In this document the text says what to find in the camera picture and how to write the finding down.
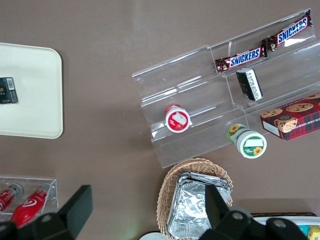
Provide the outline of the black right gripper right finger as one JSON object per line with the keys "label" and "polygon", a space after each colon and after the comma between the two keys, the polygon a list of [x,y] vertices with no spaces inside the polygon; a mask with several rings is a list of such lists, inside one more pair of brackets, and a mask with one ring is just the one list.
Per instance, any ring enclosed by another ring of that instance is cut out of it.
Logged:
{"label": "black right gripper right finger", "polygon": [[228,207],[214,185],[205,187],[205,210],[211,228],[201,240],[250,239],[250,214],[240,207]]}

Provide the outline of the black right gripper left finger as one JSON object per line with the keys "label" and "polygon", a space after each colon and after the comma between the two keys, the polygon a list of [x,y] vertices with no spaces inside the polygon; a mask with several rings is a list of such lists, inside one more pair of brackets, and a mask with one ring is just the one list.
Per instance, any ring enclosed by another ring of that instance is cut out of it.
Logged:
{"label": "black right gripper left finger", "polygon": [[31,224],[34,240],[75,240],[91,213],[91,185],[82,185],[58,212],[40,216]]}

